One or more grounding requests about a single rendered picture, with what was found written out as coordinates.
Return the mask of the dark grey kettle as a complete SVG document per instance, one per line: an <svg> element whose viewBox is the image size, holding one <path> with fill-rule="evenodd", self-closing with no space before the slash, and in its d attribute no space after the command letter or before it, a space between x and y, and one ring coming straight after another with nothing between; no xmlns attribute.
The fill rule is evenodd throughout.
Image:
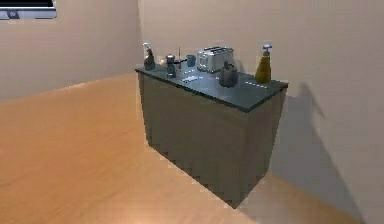
<svg viewBox="0 0 384 224"><path fill-rule="evenodd" d="M219 75L219 84L223 87L231 88L238 83L237 68L228 61L224 62L224 67Z"/></svg>

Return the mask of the brown counter with dark top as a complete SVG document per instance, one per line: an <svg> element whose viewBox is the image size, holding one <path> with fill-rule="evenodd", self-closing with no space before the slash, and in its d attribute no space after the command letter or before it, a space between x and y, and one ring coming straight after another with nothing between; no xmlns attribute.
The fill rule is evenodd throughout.
<svg viewBox="0 0 384 224"><path fill-rule="evenodd" d="M149 146L238 207L267 174L288 85L240 73L226 88L187 66L175 77L160 65L136 72Z"/></svg>

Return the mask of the yellow soap dispenser bottle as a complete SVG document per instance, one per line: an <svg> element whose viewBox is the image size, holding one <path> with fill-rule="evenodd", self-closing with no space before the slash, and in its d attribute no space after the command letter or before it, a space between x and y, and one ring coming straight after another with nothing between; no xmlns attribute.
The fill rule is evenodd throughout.
<svg viewBox="0 0 384 224"><path fill-rule="evenodd" d="M255 74L255 79L260 84L268 83L271 80L271 57L269 52L271 48L271 44L263 45L263 53Z"/></svg>

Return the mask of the silver pepper mill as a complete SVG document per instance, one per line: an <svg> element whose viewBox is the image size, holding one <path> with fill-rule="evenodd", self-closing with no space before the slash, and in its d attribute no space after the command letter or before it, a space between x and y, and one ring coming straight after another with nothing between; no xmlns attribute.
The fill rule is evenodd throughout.
<svg viewBox="0 0 384 224"><path fill-rule="evenodd" d="M167 69L167 75L169 77L175 77L176 76L176 70L174 66L175 56L172 54L168 54L166 56L166 69Z"/></svg>

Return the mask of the window with dark pane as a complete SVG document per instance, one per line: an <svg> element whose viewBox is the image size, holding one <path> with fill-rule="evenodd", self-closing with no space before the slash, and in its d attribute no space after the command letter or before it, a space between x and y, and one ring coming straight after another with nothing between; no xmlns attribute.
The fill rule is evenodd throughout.
<svg viewBox="0 0 384 224"><path fill-rule="evenodd" d="M56 0L0 0L0 20L56 17Z"/></svg>

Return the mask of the dark spray bottle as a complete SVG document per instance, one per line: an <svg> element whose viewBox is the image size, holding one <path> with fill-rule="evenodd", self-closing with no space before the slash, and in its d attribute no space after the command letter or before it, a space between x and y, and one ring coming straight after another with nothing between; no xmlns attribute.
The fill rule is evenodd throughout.
<svg viewBox="0 0 384 224"><path fill-rule="evenodd" d="M155 60L152 48L149 43L144 43L143 47L147 52L147 55L144 58L144 68L146 71L153 70L155 68Z"/></svg>

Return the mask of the silver toaster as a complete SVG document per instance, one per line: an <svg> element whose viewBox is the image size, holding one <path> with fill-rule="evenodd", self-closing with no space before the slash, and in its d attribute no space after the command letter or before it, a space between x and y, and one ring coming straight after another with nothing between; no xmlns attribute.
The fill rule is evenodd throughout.
<svg viewBox="0 0 384 224"><path fill-rule="evenodd" d="M196 67L199 71L216 73L224 67L224 62L234 63L234 50L230 47L207 47L197 51Z"/></svg>

